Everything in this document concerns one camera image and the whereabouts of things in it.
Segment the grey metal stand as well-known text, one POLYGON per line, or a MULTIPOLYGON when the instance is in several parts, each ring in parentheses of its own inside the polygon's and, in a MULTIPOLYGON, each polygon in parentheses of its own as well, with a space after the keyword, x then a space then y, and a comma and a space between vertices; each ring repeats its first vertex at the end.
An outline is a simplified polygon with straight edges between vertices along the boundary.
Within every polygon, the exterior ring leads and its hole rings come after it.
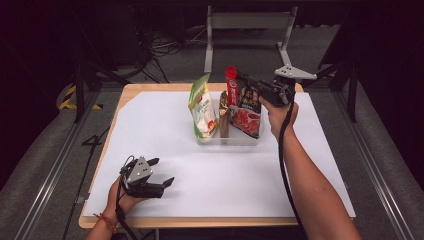
POLYGON ((287 46, 297 16, 297 7, 284 12, 214 12, 212 6, 207 9, 206 31, 207 46, 204 72, 211 73, 213 66, 213 30, 214 29, 283 29, 284 37, 277 43, 283 65, 290 65, 287 46))

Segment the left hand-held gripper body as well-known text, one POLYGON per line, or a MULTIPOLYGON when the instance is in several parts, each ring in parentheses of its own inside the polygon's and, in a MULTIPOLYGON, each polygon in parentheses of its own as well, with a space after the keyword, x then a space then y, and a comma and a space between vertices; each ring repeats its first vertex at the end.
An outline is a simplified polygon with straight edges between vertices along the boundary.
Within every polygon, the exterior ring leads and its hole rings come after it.
POLYGON ((132 158, 120 170, 121 186, 129 196, 135 198, 161 198, 165 187, 163 184, 149 183, 152 174, 152 166, 143 156, 132 158))

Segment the person's right hand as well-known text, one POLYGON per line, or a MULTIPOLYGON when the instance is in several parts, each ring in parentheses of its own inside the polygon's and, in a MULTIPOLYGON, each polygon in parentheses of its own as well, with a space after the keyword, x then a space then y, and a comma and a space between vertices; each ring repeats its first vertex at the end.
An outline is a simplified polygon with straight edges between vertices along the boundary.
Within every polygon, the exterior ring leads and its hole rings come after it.
MULTIPOLYGON (((276 107, 268 102, 263 97, 259 98, 260 103, 267 109, 268 111, 268 119, 271 126, 271 133, 277 140, 280 140, 280 132, 282 131, 283 123, 286 117, 288 116, 290 107, 276 107)), ((284 138, 289 137, 292 138, 295 135, 294 131, 294 123, 296 121, 298 115, 298 104, 295 103, 293 105, 293 109, 290 115, 290 120, 288 125, 284 130, 284 138)))

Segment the red and black food packet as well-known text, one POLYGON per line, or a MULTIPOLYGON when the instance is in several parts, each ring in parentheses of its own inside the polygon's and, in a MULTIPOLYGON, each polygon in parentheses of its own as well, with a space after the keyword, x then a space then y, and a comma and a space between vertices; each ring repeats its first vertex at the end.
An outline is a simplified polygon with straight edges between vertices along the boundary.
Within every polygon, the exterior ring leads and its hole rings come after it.
POLYGON ((261 109, 259 94, 254 90, 244 73, 234 66, 225 71, 229 123, 252 138, 260 137, 261 109))

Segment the green and white food packet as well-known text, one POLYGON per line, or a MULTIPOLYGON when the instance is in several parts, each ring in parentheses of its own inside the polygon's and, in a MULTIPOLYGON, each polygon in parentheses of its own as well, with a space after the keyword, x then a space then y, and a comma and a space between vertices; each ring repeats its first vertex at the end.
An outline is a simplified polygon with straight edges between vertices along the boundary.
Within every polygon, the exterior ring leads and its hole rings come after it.
POLYGON ((211 138, 218 128, 218 118, 208 88, 209 78, 210 75, 206 74, 192 85, 188 100, 194 133, 200 139, 211 138))

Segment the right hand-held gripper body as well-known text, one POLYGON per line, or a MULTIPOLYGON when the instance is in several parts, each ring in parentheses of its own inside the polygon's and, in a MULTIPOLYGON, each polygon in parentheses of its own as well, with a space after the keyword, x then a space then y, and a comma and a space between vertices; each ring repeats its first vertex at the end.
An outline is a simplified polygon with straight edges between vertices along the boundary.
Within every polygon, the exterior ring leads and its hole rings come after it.
POLYGON ((277 107, 289 105, 294 101, 295 85, 300 80, 316 80, 317 75, 311 74, 291 65, 285 65, 274 71, 274 79, 269 82, 259 80, 256 86, 259 94, 277 107))

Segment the brown and gold food packet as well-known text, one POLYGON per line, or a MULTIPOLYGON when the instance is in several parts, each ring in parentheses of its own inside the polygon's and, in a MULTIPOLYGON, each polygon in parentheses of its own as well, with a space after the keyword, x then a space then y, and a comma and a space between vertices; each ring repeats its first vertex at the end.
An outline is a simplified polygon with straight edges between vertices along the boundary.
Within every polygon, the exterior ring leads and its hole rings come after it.
POLYGON ((226 91, 221 93, 219 99, 219 131, 221 138, 229 137, 229 107, 226 91))

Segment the aluminium floor rail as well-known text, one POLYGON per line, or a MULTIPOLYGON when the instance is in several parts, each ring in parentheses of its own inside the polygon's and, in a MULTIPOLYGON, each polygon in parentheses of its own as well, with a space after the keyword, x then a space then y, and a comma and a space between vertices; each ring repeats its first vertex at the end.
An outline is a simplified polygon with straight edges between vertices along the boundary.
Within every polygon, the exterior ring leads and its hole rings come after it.
POLYGON ((396 232, 398 239, 416 240, 399 208, 399 205, 394 199, 391 189, 387 185, 374 157, 372 156, 371 150, 366 144, 365 138, 363 137, 357 124, 353 122, 350 115, 348 114, 346 100, 343 98, 341 93, 334 93, 333 97, 338 107, 341 109, 351 134, 353 135, 353 138, 359 147, 362 155, 363 165, 391 222, 391 225, 396 232))
POLYGON ((29 240, 36 224, 38 223, 56 185, 59 178, 67 164, 70 156, 71 148, 73 147, 78 134, 80 133, 83 124, 85 123, 92 106, 95 104, 99 92, 88 92, 86 102, 83 104, 86 110, 83 111, 80 120, 77 123, 71 125, 71 129, 66 135, 65 141, 61 146, 61 149, 50 168, 50 171, 44 179, 38 194, 33 201, 30 210, 26 214, 19 230, 15 234, 13 240, 29 240))

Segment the clear plastic container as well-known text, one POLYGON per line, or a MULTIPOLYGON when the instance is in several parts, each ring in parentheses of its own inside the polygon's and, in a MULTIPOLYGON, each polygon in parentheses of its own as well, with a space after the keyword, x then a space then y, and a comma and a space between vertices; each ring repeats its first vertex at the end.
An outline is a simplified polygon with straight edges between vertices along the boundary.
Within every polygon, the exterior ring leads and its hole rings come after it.
POLYGON ((253 138, 247 133, 241 131, 235 126, 228 125, 228 136, 222 138, 220 136, 220 130, 217 129, 214 135, 209 138, 198 138, 196 137, 196 143, 199 145, 223 145, 223 146, 255 146, 263 139, 263 133, 265 130, 264 117, 260 118, 259 122, 259 138, 253 138))

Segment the black metal stand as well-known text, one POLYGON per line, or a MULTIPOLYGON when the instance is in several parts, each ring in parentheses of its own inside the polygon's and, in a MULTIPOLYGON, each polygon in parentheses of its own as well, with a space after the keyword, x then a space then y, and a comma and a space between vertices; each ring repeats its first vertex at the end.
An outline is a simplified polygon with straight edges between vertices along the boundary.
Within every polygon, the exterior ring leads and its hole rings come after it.
POLYGON ((334 76, 331 78, 328 87, 332 92, 341 92, 345 85, 348 85, 347 114, 352 122, 356 122, 355 110, 358 77, 355 60, 347 60, 332 64, 329 67, 320 70, 316 74, 316 80, 303 80, 301 86, 309 87, 324 78, 328 78, 331 74, 334 74, 334 76))
POLYGON ((76 85, 76 106, 77 106, 75 123, 80 122, 80 120, 82 119, 86 111, 84 87, 88 86, 89 90, 94 92, 99 91, 100 88, 102 87, 100 78, 97 76, 98 72, 102 73, 107 78, 123 86, 130 84, 130 81, 118 76, 115 73, 112 73, 111 71, 104 69, 99 64, 96 64, 88 60, 77 60, 75 63, 75 80, 74 80, 74 83, 76 85))

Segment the person's left hand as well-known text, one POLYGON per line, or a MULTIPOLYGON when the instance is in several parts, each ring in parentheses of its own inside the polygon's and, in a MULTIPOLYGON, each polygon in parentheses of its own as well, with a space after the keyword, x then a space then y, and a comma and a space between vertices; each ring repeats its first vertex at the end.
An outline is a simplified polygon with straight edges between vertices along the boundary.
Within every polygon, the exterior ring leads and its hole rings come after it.
POLYGON ((123 213, 128 215, 137 204, 144 201, 144 198, 135 198, 129 196, 124 190, 120 190, 119 187, 120 178, 117 178, 109 189, 107 204, 103 211, 103 214, 109 220, 117 219, 117 206, 120 206, 123 213))

